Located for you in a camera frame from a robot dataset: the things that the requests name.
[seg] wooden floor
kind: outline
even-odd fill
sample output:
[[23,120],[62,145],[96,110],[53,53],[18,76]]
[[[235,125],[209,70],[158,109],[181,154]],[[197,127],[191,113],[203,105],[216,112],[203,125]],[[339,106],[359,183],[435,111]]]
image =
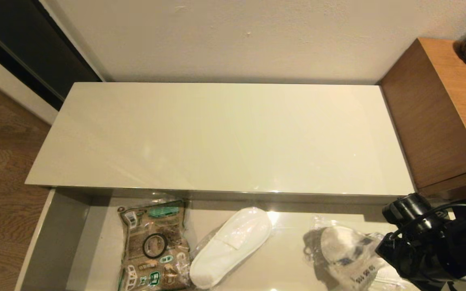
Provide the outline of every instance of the wooden floor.
[[48,190],[25,186],[46,131],[0,105],[0,290],[13,290]]

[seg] drawer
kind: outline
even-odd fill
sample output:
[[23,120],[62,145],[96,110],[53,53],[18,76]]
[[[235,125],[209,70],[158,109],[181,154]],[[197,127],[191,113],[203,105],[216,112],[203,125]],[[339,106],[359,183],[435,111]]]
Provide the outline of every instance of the drawer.
[[[163,195],[152,190],[52,189],[16,290],[116,291],[124,240],[117,208],[140,205]],[[189,199],[184,224],[191,249],[241,208],[257,206],[270,211],[272,235],[220,284],[222,291],[326,291],[303,253],[303,235],[315,214],[365,233],[396,230],[381,215],[382,206],[396,199],[393,196],[170,195]],[[466,284],[458,287],[459,291],[465,289]]]

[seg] plastic wrap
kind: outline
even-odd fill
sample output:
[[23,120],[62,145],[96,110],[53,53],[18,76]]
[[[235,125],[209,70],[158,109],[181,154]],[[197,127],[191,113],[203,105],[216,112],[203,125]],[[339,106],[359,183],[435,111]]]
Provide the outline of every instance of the plastic wrap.
[[375,253],[382,239],[377,232],[363,234],[316,215],[311,230],[303,236],[304,253],[314,266],[316,278],[329,290],[415,290]]
[[192,250],[193,289],[216,289],[265,243],[271,231],[272,223],[265,211],[249,207],[236,212]]
[[185,202],[163,198],[118,211],[126,238],[119,291],[172,291],[189,286]]

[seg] white slipper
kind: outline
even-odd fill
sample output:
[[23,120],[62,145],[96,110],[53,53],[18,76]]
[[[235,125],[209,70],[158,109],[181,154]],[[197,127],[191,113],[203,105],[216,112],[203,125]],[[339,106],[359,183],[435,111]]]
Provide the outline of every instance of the white slipper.
[[238,263],[261,247],[271,230],[271,220],[264,210],[250,207],[238,211],[192,262],[192,282],[200,289],[215,286]]

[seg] packaged item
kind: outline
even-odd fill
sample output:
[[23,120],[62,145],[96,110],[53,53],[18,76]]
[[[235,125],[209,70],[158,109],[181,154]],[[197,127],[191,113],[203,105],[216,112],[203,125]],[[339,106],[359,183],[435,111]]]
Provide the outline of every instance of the packaged item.
[[185,289],[189,247],[183,237],[184,202],[119,208],[119,212],[126,237],[119,290]]
[[312,230],[303,237],[304,252],[314,265],[316,278],[329,290],[414,290],[375,253],[382,239],[377,232],[362,234],[317,215]]
[[190,279],[198,289],[212,289],[268,239],[272,223],[264,210],[244,208],[208,234],[192,253]]

